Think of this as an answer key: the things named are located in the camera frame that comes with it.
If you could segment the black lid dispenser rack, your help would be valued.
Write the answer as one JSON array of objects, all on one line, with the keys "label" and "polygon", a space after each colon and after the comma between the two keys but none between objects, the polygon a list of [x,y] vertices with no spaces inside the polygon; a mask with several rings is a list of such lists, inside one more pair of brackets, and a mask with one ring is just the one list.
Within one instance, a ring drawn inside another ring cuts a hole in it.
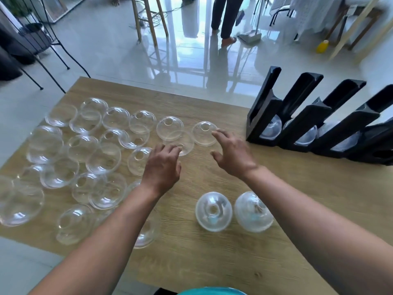
[{"label": "black lid dispenser rack", "polygon": [[[271,66],[264,83],[253,103],[246,120],[246,140],[250,143],[269,147],[278,146],[282,149],[302,153],[311,152],[316,155],[331,158],[346,158],[355,162],[393,166],[393,117],[385,122],[370,125],[381,113],[393,106],[393,84],[389,84],[376,93],[372,98],[355,109],[340,123],[317,138],[308,146],[286,147],[283,138],[286,134],[281,131],[275,140],[261,139],[259,136],[277,114],[284,124],[293,118],[305,118],[319,129],[327,119],[354,97],[365,85],[365,81],[345,79],[337,85],[328,96],[322,100],[317,97],[311,104],[302,109],[296,116],[292,114],[307,99],[311,92],[320,84],[322,74],[302,73],[284,99],[279,99],[273,92],[281,68]],[[360,131],[358,143],[344,151],[336,152],[331,148]]]}]

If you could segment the person's left hand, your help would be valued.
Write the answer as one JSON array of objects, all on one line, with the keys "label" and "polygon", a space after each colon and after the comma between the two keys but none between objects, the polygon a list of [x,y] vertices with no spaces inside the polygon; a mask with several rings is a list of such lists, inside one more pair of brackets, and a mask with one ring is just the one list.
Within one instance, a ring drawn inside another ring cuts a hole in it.
[{"label": "person's left hand", "polygon": [[157,144],[150,152],[140,187],[158,200],[174,185],[174,168],[182,148],[175,144]]}]

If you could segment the teal shirt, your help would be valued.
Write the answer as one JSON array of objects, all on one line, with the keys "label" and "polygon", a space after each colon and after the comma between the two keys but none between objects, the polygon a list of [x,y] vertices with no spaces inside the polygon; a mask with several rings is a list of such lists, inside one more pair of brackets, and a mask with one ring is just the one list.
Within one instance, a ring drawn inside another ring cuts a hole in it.
[{"label": "teal shirt", "polygon": [[229,287],[201,287],[179,292],[177,295],[247,295],[246,293]]}]

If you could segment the white dustpan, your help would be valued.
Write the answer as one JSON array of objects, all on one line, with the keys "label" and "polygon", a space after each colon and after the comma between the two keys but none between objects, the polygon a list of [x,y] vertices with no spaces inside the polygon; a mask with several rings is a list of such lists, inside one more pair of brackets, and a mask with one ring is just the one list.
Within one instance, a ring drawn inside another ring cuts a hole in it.
[{"label": "white dustpan", "polygon": [[258,43],[261,40],[262,34],[259,31],[259,24],[260,24],[260,19],[262,16],[262,11],[266,6],[268,0],[257,0],[255,3],[255,7],[254,7],[254,12],[253,12],[253,17],[255,16],[257,9],[258,11],[258,15],[257,15],[257,23],[256,25],[252,26],[252,29],[248,32],[245,33],[241,33],[237,35],[237,38],[239,40],[241,40],[243,43],[247,44],[247,45],[253,45]]}]

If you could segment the person's right hand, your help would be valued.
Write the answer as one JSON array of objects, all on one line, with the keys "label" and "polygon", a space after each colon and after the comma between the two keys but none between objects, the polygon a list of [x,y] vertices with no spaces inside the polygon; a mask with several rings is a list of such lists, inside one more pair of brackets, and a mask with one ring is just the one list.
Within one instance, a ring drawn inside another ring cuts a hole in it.
[{"label": "person's right hand", "polygon": [[212,136],[220,144],[221,154],[226,157],[226,165],[219,167],[229,175],[246,182],[249,173],[259,167],[246,142],[235,134],[220,128],[212,131]]}]

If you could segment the person's left forearm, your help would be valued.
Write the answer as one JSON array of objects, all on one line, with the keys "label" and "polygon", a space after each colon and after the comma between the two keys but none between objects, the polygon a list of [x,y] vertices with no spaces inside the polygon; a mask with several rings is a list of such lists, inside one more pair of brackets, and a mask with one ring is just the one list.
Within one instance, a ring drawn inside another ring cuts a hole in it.
[{"label": "person's left forearm", "polygon": [[110,295],[164,189],[141,183],[28,295]]}]

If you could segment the black chair frame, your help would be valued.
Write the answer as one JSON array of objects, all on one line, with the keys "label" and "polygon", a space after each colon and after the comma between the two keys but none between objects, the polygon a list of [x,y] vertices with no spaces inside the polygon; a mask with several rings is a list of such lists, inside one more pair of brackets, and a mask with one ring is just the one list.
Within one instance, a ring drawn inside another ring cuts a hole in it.
[{"label": "black chair frame", "polygon": [[277,8],[274,8],[273,5],[271,5],[270,12],[269,12],[271,15],[271,21],[269,24],[270,27],[275,24],[277,17],[282,12],[285,12],[287,14],[286,17],[291,18],[294,15],[295,10],[290,8],[290,5],[282,5],[282,6],[278,6]]}]

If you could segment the white patterned cloth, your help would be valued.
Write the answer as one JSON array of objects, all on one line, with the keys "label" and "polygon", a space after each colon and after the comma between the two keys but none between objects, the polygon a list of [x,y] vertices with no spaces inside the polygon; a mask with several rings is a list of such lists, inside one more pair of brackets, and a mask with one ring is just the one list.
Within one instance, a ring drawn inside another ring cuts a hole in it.
[{"label": "white patterned cloth", "polygon": [[334,24],[342,0],[292,0],[294,24],[298,37],[319,33]]}]

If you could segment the spread of clear dome lids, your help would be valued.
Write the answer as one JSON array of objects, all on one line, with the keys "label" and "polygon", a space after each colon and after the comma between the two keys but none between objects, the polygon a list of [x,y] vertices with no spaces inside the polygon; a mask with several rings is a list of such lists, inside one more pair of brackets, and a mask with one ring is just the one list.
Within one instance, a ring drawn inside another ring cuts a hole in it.
[{"label": "spread of clear dome lids", "polygon": [[79,109],[58,105],[47,115],[46,125],[36,127],[27,139],[30,165],[15,178],[0,176],[0,224],[28,223],[43,210],[46,190],[69,188],[76,204],[57,219],[56,239],[64,245],[79,243],[140,184],[128,185],[117,169],[125,155],[130,173],[142,176],[154,129],[163,142],[177,144],[184,156],[194,144],[213,145],[211,132],[217,126],[201,121],[187,132],[178,117],[157,122],[150,111],[130,114],[98,98],[86,99]]}]

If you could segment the black metal chair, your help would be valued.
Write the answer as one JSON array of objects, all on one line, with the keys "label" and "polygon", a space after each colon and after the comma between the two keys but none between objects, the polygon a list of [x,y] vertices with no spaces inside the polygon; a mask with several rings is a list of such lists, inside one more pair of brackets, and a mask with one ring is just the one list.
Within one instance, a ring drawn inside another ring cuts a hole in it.
[{"label": "black metal chair", "polygon": [[70,13],[84,0],[0,0],[0,13],[11,26],[10,38],[5,43],[5,50],[17,60],[37,62],[49,75],[53,82],[65,93],[52,73],[47,69],[40,55],[51,50],[64,64],[65,62],[56,47],[60,47],[90,78],[87,70],[67,51],[57,36],[53,26],[66,14]]}]

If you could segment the clear lid stack in rack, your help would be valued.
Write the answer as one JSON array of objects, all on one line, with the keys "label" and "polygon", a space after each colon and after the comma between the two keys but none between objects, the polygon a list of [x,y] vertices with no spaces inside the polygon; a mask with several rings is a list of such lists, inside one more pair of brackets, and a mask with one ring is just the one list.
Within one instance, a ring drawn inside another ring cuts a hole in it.
[{"label": "clear lid stack in rack", "polygon": [[306,147],[310,145],[317,135],[317,126],[305,118],[293,118],[288,120],[283,128],[286,132],[283,138],[283,144],[286,147]]},{"label": "clear lid stack in rack", "polygon": [[[324,123],[318,130],[317,130],[317,138],[322,137],[325,133],[327,133],[329,130],[331,130],[333,127],[335,127],[337,124],[339,124],[339,121],[334,121],[334,122],[327,122]],[[343,140],[342,142],[338,143],[334,147],[331,148],[332,151],[336,152],[344,152],[352,147],[354,147],[357,143],[359,138],[361,137],[360,131],[354,133],[347,139]]]},{"label": "clear lid stack in rack", "polygon": [[259,137],[265,140],[275,140],[279,136],[281,131],[282,121],[280,117],[276,114]]}]

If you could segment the person's right forearm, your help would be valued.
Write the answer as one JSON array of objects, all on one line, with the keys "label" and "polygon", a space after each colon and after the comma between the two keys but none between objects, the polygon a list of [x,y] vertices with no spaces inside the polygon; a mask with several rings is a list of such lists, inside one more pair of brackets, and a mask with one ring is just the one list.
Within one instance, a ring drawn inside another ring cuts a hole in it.
[{"label": "person's right forearm", "polygon": [[238,177],[340,295],[393,295],[393,246],[293,188],[262,166]]}]

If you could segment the nested clear lid stack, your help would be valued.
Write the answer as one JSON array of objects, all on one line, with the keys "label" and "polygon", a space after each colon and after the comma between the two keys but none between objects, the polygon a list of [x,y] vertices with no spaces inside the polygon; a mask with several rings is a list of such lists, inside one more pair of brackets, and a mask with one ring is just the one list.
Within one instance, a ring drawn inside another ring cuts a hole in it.
[{"label": "nested clear lid stack", "polygon": [[251,233],[264,232],[274,221],[272,213],[254,192],[241,194],[233,211],[239,225]]},{"label": "nested clear lid stack", "polygon": [[225,230],[232,221],[233,209],[226,196],[218,192],[203,194],[195,206],[195,217],[205,230],[218,233]]}]

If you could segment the wooden stool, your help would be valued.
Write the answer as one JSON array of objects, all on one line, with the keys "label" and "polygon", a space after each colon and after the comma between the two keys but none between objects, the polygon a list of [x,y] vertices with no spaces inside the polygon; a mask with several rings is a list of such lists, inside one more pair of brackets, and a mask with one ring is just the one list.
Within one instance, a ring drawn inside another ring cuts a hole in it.
[{"label": "wooden stool", "polygon": [[155,48],[158,47],[156,28],[162,26],[166,39],[169,31],[161,0],[131,0],[138,41],[142,42],[142,24],[149,30]]}]

